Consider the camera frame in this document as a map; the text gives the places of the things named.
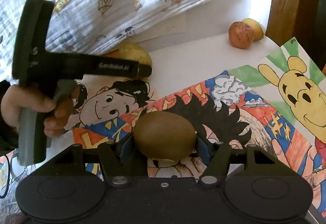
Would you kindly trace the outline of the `person's left hand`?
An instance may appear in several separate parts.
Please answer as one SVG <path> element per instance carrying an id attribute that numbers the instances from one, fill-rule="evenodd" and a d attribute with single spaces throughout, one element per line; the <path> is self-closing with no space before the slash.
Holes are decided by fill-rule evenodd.
<path id="1" fill-rule="evenodd" d="M 1 100 L 3 120 L 14 131 L 19 130 L 19 117 L 23 108 L 36 112 L 52 113 L 44 120 L 44 133 L 48 137 L 59 137 L 63 134 L 70 115 L 74 109 L 73 99 L 77 98 L 80 88 L 76 87 L 66 100 L 56 103 L 35 89 L 12 85 Z"/>

